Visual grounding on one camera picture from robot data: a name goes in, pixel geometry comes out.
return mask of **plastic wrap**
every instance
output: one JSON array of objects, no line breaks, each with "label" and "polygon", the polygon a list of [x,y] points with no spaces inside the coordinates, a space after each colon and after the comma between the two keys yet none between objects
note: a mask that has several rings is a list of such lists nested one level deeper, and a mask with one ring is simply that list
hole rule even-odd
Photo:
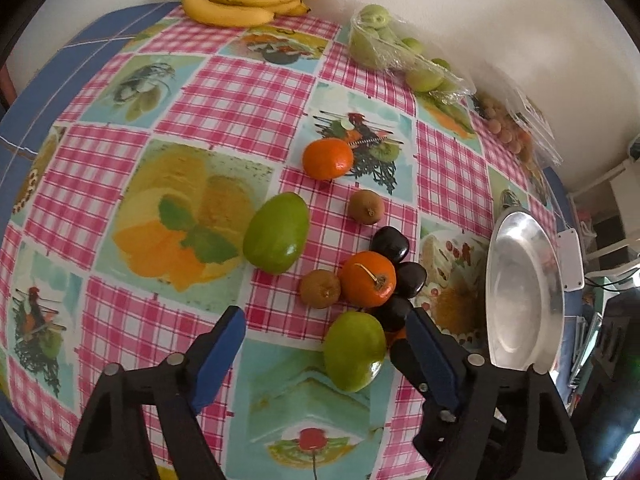
[{"label": "plastic wrap", "polygon": [[423,31],[370,4],[351,17],[351,58],[370,70],[384,71],[417,94],[446,104],[474,94],[471,76]]},{"label": "plastic wrap", "polygon": [[[476,68],[474,76],[478,82],[476,97],[481,106],[479,111],[489,121],[494,120],[489,125],[490,131],[499,135],[500,130],[503,130],[505,126],[509,128],[510,125],[513,126],[512,130],[515,130],[516,134],[524,131],[526,136],[519,135],[519,141],[522,145],[522,151],[518,153],[520,158],[524,159],[531,155],[542,168],[551,165],[560,166],[562,157],[556,150],[556,138],[551,126],[539,108],[516,85],[513,79],[488,63]],[[500,130],[495,124],[496,120],[500,122]],[[527,153],[529,144],[534,153]]]}]

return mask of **orange fruit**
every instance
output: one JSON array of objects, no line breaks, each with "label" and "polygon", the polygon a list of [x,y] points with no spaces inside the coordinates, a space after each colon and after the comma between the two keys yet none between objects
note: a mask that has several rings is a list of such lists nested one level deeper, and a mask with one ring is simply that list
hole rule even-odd
[{"label": "orange fruit", "polygon": [[373,251],[354,254],[344,263],[338,278],[346,300],[359,308],[382,305],[396,289],[394,264]]},{"label": "orange fruit", "polygon": [[316,180],[338,178],[353,167],[353,151],[341,139],[314,140],[302,154],[302,167]]}]

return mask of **metal plate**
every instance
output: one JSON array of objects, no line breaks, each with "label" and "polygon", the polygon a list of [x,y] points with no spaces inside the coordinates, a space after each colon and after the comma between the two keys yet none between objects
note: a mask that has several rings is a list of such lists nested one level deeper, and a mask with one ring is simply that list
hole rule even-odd
[{"label": "metal plate", "polygon": [[493,364],[551,370],[564,326],[560,269],[546,233],[522,208],[507,209],[491,237],[486,323]]}]

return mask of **black fruit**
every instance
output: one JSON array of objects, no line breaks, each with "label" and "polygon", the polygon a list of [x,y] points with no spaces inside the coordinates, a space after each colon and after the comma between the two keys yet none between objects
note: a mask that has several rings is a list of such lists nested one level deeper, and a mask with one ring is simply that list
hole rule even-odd
[{"label": "black fruit", "polygon": [[427,281],[427,271],[416,262],[402,262],[396,265],[395,293],[403,298],[415,298]]},{"label": "black fruit", "polygon": [[406,315],[413,307],[407,298],[393,294],[386,303],[367,310],[367,314],[375,317],[385,332],[397,332],[404,326]]},{"label": "black fruit", "polygon": [[398,229],[388,225],[373,235],[369,249],[397,265],[409,253],[409,240]]}]

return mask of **green apple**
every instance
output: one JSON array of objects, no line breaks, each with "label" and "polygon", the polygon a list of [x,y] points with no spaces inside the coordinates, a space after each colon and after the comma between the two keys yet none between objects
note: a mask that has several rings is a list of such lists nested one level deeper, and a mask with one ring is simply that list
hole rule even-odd
[{"label": "green apple", "polygon": [[420,41],[415,38],[403,38],[402,43],[406,46],[411,52],[420,56],[420,54],[424,51],[424,45],[420,43]]},{"label": "green apple", "polygon": [[324,338],[324,368],[345,392],[367,386],[382,368],[385,332],[371,314],[349,310],[340,314]]},{"label": "green apple", "polygon": [[360,11],[359,19],[366,27],[382,28],[391,21],[391,14],[381,5],[369,4]]},{"label": "green apple", "polygon": [[379,41],[378,30],[372,27],[353,27],[349,38],[351,58],[366,68],[385,70],[393,64],[391,47]]},{"label": "green apple", "polygon": [[432,63],[435,63],[436,65],[440,65],[441,67],[445,68],[446,70],[451,70],[451,65],[449,64],[449,61],[447,61],[446,59],[442,59],[441,57],[434,57],[431,60]]},{"label": "green apple", "polygon": [[428,68],[414,68],[404,74],[404,80],[414,92],[431,92],[444,81],[444,76]]},{"label": "green apple", "polygon": [[388,43],[397,43],[398,37],[396,34],[388,27],[382,27],[378,29],[378,36],[382,41],[386,41]]}]

